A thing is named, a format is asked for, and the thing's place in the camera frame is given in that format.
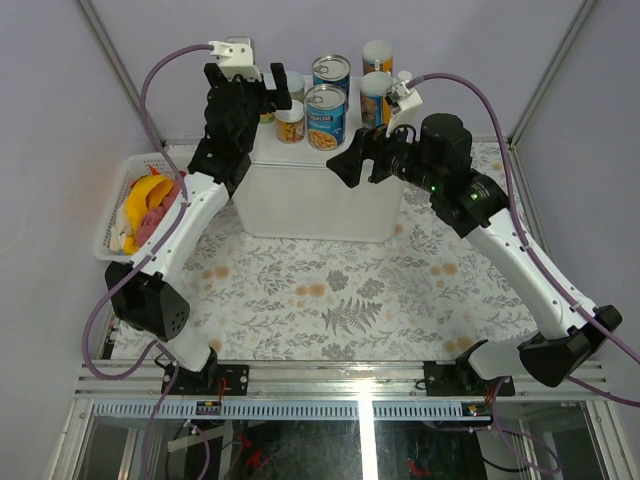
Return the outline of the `short can white lid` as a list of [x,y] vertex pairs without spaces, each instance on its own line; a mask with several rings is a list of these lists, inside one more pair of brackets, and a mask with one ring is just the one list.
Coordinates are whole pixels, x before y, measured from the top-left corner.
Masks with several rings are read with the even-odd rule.
[[276,137],[284,144],[301,142],[305,137],[305,110],[298,100],[293,100],[289,110],[275,112]]

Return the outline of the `short can clear lid front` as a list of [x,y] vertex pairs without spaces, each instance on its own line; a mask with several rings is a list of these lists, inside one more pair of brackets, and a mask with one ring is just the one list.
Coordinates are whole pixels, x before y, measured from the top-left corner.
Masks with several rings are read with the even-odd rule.
[[260,114],[260,123],[261,124],[270,124],[275,121],[275,113],[274,112],[265,112]]

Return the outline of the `blue can pull-tab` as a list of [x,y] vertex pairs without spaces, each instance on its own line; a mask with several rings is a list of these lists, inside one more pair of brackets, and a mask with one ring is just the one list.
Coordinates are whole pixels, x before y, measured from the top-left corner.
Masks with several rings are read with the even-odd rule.
[[323,151],[340,147],[346,134],[345,92],[334,85],[315,85],[306,93],[305,107],[309,144]]
[[349,93],[351,65],[344,56],[328,54],[318,57],[311,69],[314,85],[334,85]]

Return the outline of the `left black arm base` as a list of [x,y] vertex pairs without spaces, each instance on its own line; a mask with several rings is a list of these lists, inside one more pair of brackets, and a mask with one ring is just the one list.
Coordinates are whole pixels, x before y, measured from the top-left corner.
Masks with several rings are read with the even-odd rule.
[[174,366],[156,361],[157,366],[164,368],[161,392],[169,395],[219,398],[246,396],[250,367],[245,364],[220,364],[217,352],[212,348],[209,350],[209,357],[202,370],[192,372],[179,366],[175,380],[172,380],[175,373]]

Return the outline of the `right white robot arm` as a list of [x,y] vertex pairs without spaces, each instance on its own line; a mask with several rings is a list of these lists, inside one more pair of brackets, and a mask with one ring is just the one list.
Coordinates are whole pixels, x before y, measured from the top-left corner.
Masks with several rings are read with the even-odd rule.
[[478,394],[497,377],[519,374],[557,387],[599,350],[622,315],[579,292],[540,246],[527,240],[504,190],[473,168],[471,147],[472,135],[457,116],[433,114],[419,130],[360,128],[326,166],[354,188],[370,160],[370,183],[396,177],[426,191],[436,216],[490,260],[529,310],[537,325],[530,338],[481,341],[462,355],[465,363],[455,378],[463,392]]

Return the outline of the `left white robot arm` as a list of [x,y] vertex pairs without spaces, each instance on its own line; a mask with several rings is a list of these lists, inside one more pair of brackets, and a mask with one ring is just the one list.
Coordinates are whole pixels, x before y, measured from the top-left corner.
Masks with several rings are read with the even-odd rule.
[[171,395],[221,394],[225,388],[217,354],[190,323],[190,305],[174,282],[248,172],[261,115],[292,105],[284,66],[270,68],[273,88],[259,73],[228,74],[216,63],[206,64],[204,136],[180,174],[187,193],[174,201],[150,245],[125,263],[110,263],[105,272],[115,316],[151,335],[168,357],[162,390]]

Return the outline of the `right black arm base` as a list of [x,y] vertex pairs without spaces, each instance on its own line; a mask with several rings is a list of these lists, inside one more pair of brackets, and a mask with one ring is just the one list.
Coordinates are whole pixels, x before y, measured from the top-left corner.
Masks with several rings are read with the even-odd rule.
[[414,383],[428,397],[484,397],[490,400],[501,377],[522,373],[514,341],[481,340],[450,361],[424,361]]

